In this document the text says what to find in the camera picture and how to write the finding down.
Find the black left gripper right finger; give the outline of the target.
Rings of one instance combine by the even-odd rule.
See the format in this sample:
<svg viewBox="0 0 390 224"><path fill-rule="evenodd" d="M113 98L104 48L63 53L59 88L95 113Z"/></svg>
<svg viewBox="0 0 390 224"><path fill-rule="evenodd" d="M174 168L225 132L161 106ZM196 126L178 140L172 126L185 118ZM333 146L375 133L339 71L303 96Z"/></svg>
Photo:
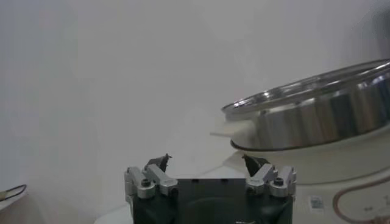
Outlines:
<svg viewBox="0 0 390 224"><path fill-rule="evenodd" d="M242 159L249 173L246 188L253 195L267 192L276 198L296 197L297 172L292 166L280 170L266 159L243 155Z"/></svg>

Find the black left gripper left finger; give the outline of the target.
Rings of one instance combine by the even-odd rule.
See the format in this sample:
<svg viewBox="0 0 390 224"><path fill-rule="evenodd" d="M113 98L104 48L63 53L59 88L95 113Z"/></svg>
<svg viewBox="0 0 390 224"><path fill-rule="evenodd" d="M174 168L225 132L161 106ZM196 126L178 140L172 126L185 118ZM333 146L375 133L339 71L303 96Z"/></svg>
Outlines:
<svg viewBox="0 0 390 224"><path fill-rule="evenodd" d="M125 199L150 199L155 197L157 192L167 197L177 197L179 181L165 173L169 159L171 156L166 153L150 159L142 169L136 166L128 167L124 172Z"/></svg>

